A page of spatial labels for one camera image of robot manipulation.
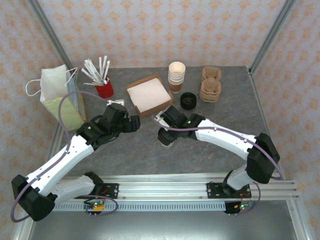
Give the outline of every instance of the bag handle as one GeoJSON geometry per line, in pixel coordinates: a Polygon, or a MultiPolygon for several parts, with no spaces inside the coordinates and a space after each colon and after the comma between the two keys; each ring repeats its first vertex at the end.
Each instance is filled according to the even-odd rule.
{"type": "Polygon", "coordinates": [[[26,94],[27,94],[29,97],[33,97],[33,96],[36,95],[37,93],[41,92],[41,89],[40,89],[39,91],[37,91],[37,92],[34,93],[34,94],[29,94],[29,93],[28,93],[28,89],[27,89],[28,84],[31,83],[31,82],[35,82],[35,81],[41,81],[41,80],[40,80],[40,79],[31,80],[31,81],[28,81],[28,83],[25,85],[25,92],[26,92],[26,94]]]}
{"type": "Polygon", "coordinates": [[[72,75],[71,75],[71,77],[69,78],[69,80],[66,81],[65,86],[67,86],[67,84],[68,84],[68,82],[70,81],[70,79],[72,79],[72,77],[75,75],[75,73],[76,73],[76,71],[78,70],[78,68],[75,67],[75,68],[72,68],[72,69],[70,69],[70,70],[68,70],[68,71],[65,71],[65,72],[67,73],[67,72],[70,72],[70,71],[72,71],[72,70],[74,70],[74,72],[72,73],[72,75]]]}

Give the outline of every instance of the white paper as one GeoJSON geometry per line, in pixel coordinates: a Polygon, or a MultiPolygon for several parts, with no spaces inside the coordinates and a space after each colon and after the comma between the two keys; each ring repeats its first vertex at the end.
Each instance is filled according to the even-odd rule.
{"type": "Polygon", "coordinates": [[[140,113],[171,100],[170,95],[158,78],[133,86],[127,91],[140,113]]]}

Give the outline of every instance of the pen holder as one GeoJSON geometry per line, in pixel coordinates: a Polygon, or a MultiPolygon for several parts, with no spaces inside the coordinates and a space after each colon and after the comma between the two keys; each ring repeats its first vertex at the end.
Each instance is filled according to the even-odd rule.
{"type": "Polygon", "coordinates": [[[114,89],[111,85],[109,76],[106,76],[106,78],[109,79],[109,82],[107,84],[102,86],[95,86],[99,96],[103,99],[111,98],[112,95],[114,94],[114,89]]]}

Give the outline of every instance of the gray granite surface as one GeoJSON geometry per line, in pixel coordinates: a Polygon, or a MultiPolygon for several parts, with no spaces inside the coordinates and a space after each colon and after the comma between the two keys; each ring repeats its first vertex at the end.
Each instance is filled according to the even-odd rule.
{"type": "MultiPolygon", "coordinates": [[[[266,132],[258,103],[245,66],[223,66],[220,99],[216,103],[203,102],[199,98],[203,67],[187,67],[182,89],[174,93],[174,106],[189,116],[197,113],[211,121],[238,132],[258,135],[266,132]],[[197,105],[192,111],[180,107],[182,93],[192,92],[197,96],[197,105]]],[[[112,68],[108,75],[114,88],[111,100],[124,99],[130,115],[137,114],[126,85],[153,74],[159,74],[164,87],[169,90],[168,68],[112,68]]],[[[82,72],[77,78],[80,90],[96,93],[94,86],[82,72]]],[[[98,99],[83,95],[87,118],[102,115],[106,105],[98,99]]],[[[157,140],[159,127],[151,117],[141,119],[141,127],[134,133],[122,133],[113,142],[101,146],[83,159],[69,176],[80,176],[93,171],[104,175],[181,174],[228,172],[245,162],[237,155],[216,145],[191,139],[178,139],[172,148],[164,149],[157,140]]]]}

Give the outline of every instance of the cardboard tray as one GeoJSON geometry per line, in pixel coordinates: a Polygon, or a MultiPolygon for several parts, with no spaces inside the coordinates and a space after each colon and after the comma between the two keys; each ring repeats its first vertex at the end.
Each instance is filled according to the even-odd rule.
{"type": "MultiPolygon", "coordinates": [[[[152,79],[155,79],[155,78],[159,79],[159,81],[160,81],[161,83],[163,83],[161,77],[160,77],[158,74],[154,74],[154,75],[147,76],[147,77],[145,77],[145,78],[143,78],[143,79],[140,79],[140,80],[138,80],[138,81],[135,81],[135,82],[127,85],[127,86],[126,86],[126,89],[130,89],[130,88],[132,88],[132,87],[134,87],[134,86],[137,86],[137,85],[139,85],[139,84],[143,84],[143,83],[145,83],[145,82],[147,82],[147,81],[150,81],[150,80],[152,80],[152,79]]],[[[172,95],[172,93],[171,93],[170,91],[168,91],[168,94],[170,95],[171,100],[166,101],[166,102],[164,102],[164,103],[162,103],[162,104],[160,104],[160,105],[158,105],[158,106],[155,106],[155,107],[153,107],[153,108],[150,108],[149,110],[140,112],[139,109],[138,109],[136,106],[134,106],[134,107],[135,107],[136,111],[138,112],[138,114],[139,114],[139,116],[140,116],[141,118],[146,117],[146,116],[149,116],[149,115],[154,114],[154,113],[158,113],[158,112],[160,112],[161,110],[169,107],[170,105],[172,105],[172,104],[174,103],[174,96],[172,95]]]]}

